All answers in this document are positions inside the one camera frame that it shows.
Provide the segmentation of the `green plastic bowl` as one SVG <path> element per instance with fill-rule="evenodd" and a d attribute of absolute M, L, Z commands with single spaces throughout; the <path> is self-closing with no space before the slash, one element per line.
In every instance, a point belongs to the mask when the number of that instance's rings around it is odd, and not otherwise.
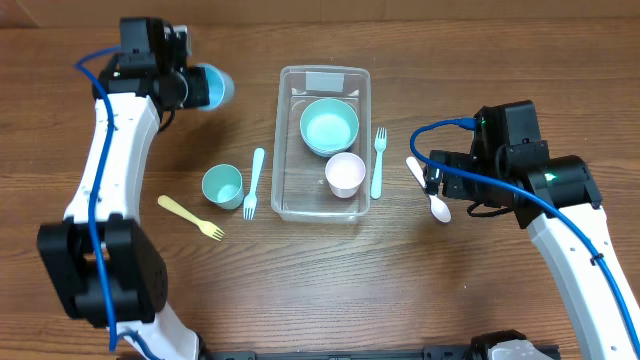
<path fill-rule="evenodd" d="M 300 118 L 303 141 L 313 153 L 322 157 L 348 150 L 358 137 L 359 127 L 353 107 L 337 98 L 312 102 Z"/>

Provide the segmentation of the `blue plastic cup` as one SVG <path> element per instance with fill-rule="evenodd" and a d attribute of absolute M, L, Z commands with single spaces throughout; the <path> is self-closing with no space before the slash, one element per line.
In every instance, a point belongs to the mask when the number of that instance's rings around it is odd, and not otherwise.
<path fill-rule="evenodd" d="M 199 106 L 198 110 L 213 111 L 229 103 L 235 93 L 235 85 L 230 75 L 211 64 L 197 64 L 203 69 L 208 87 L 209 103 Z"/>

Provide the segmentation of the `pink plastic cup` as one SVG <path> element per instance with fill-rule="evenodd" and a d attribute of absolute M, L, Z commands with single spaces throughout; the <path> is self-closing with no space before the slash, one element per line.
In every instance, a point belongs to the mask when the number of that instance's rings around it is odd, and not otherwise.
<path fill-rule="evenodd" d="M 356 154 L 338 153 L 325 166 L 325 177 L 332 193 L 338 198 L 350 198 L 356 194 L 366 175 L 366 165 Z"/>

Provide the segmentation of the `green plastic cup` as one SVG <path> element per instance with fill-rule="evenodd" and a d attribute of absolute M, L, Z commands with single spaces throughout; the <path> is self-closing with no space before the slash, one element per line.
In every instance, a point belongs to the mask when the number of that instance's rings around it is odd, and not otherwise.
<path fill-rule="evenodd" d="M 238 208 L 244 200 L 242 174 L 230 164 L 210 168 L 202 178 L 201 188 L 207 200 L 225 210 Z"/>

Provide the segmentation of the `light blue plastic fork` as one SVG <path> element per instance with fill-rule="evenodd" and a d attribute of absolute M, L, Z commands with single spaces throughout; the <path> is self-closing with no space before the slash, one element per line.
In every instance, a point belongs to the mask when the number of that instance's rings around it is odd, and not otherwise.
<path fill-rule="evenodd" d="M 251 181 L 249 187 L 249 193 L 244 199 L 243 203 L 243 218 L 245 220 L 252 220 L 255 215 L 257 207 L 257 188 L 261 171 L 263 168 L 264 160 L 266 157 L 266 151 L 263 148 L 256 148 L 252 159 L 251 169 Z"/>

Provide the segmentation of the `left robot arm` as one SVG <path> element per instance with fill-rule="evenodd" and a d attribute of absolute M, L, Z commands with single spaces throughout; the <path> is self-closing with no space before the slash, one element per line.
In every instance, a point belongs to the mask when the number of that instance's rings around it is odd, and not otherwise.
<path fill-rule="evenodd" d="M 187 60 L 186 26 L 125 17 L 108 63 L 89 75 L 95 130 L 63 218 L 39 228 L 40 257 L 66 314 L 129 342 L 146 359 L 206 359 L 168 302 L 166 264 L 140 224 L 151 143 L 180 109 L 212 109 L 210 71 Z"/>

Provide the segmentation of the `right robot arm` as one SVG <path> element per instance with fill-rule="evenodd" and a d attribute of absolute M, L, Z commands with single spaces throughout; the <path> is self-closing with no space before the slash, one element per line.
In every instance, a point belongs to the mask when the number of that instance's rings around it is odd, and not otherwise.
<path fill-rule="evenodd" d="M 639 356 L 639 305 L 610 238 L 603 198 L 587 164 L 576 155 L 553 158 L 530 100 L 484 106 L 453 125 L 473 133 L 468 153 L 416 146 L 428 195 L 480 205 L 487 216 L 513 213 L 544 258 L 587 359 Z"/>

